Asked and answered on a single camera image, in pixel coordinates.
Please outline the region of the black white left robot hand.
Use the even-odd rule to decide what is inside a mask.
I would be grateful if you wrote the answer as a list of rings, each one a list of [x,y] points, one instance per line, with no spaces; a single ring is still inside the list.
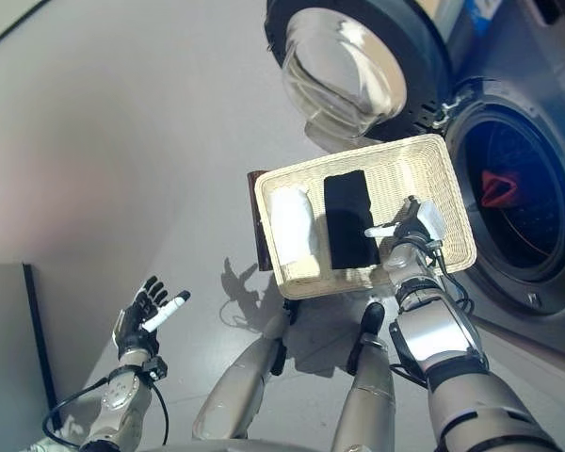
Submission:
[[[160,345],[157,330],[191,297],[187,290],[172,298],[164,283],[150,277],[136,292],[132,302],[123,310],[112,331],[118,357],[136,349],[144,350],[150,358],[158,354]]]

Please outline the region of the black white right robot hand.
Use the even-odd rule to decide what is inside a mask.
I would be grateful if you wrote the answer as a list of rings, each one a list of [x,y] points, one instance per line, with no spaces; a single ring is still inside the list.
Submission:
[[[446,227],[442,214],[431,200],[420,202],[410,195],[391,222],[366,229],[367,238],[407,238],[412,235],[423,236],[425,243],[442,241]]]

